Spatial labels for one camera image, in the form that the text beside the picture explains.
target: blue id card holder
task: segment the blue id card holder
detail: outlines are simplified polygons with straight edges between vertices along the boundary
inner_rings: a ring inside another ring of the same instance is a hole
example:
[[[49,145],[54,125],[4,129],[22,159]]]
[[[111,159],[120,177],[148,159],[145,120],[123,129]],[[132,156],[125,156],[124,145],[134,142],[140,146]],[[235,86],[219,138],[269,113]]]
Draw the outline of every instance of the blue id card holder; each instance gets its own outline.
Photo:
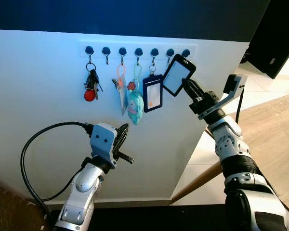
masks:
[[[163,75],[150,74],[143,79],[144,112],[150,112],[163,105]]]

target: metal ring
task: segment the metal ring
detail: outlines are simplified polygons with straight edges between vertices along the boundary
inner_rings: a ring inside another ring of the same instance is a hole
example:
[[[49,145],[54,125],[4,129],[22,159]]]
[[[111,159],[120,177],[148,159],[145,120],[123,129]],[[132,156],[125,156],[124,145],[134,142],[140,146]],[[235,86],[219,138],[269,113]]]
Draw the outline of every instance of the metal ring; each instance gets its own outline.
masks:
[[[149,67],[149,70],[150,70],[151,73],[154,73],[156,71],[156,66],[151,65]]]
[[[85,83],[85,89],[86,90],[91,90],[91,88],[87,87],[88,86],[88,83]]]
[[[87,65],[86,65],[86,69],[87,69],[88,72],[91,71],[91,70],[88,69],[88,65],[89,65],[89,64],[92,64],[92,65],[94,66],[94,69],[92,69],[92,70],[96,70],[96,66],[94,65],[94,63],[87,63]]]
[[[125,65],[119,65],[119,66],[118,66],[118,78],[121,76],[121,75],[119,74],[119,69],[120,69],[120,67],[122,67],[122,66],[123,66],[123,70],[124,70],[123,74],[125,74]]]

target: plush toy keychain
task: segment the plush toy keychain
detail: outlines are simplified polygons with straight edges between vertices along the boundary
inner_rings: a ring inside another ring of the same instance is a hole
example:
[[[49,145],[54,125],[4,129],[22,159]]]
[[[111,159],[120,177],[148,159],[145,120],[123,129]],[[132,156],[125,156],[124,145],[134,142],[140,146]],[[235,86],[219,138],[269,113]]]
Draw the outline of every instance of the plush toy keychain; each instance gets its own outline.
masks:
[[[139,64],[139,56],[142,55],[140,48],[136,49],[135,54],[137,56],[137,63],[134,65],[134,80],[129,83],[129,103],[128,103],[128,114],[134,125],[139,124],[140,119],[143,117],[144,100],[139,92],[139,76],[142,67]]]

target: keychain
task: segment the keychain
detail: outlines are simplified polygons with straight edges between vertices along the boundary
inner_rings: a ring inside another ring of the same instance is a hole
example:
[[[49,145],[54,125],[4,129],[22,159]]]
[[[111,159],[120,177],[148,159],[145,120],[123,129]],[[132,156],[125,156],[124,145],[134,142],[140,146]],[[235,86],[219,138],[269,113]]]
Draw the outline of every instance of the keychain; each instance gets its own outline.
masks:
[[[103,89],[100,85],[100,82],[99,82],[98,75],[97,75],[95,69],[93,69],[93,70],[89,71],[87,81],[85,83],[86,92],[85,92],[84,97],[85,97],[86,101],[93,101],[94,99],[98,100],[97,85],[99,85],[101,88],[101,91],[103,91]]]
[[[94,63],[92,63],[91,61],[91,55],[94,53],[94,50],[91,46],[87,46],[86,47],[86,53],[89,55],[89,62],[86,65],[86,69],[89,72],[88,73],[88,77],[87,77],[87,81],[85,83],[85,89],[86,92],[84,94],[84,98],[86,101],[93,101],[94,99],[98,100],[98,88],[97,85],[100,86],[101,90],[103,91],[100,83],[99,83],[99,78],[98,75],[96,73],[96,66]],[[94,69],[89,70],[88,69],[88,65],[93,65]]]
[[[124,112],[127,108],[127,88],[125,83],[125,65],[123,62],[123,57],[126,55],[126,49],[120,48],[119,55],[121,55],[121,64],[118,66],[118,79],[112,79],[112,82],[115,84],[116,89],[120,95],[120,102],[121,102],[121,112],[124,115]],[[123,67],[123,73],[120,74],[120,68]]]
[[[142,50],[137,48],[135,51],[137,56],[137,62],[134,65],[134,79],[129,83],[129,118],[132,120],[134,125],[139,124],[140,119],[143,117],[144,100],[139,92],[139,76],[141,74],[142,67],[139,64],[139,57],[142,55]]]

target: wooden chair leg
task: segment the wooden chair leg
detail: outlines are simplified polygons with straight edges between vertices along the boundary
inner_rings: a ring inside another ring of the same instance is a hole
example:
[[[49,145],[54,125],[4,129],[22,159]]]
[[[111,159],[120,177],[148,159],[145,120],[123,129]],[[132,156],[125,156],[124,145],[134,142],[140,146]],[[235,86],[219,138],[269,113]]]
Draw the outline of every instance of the wooden chair leg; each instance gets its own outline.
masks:
[[[209,167],[203,173],[201,173],[197,178],[195,178],[192,182],[190,182],[187,186],[185,186],[181,191],[179,191],[172,199],[171,204],[180,200],[182,197],[190,194],[192,191],[201,187],[217,175],[222,172],[222,166],[220,162],[216,162],[214,165]]]

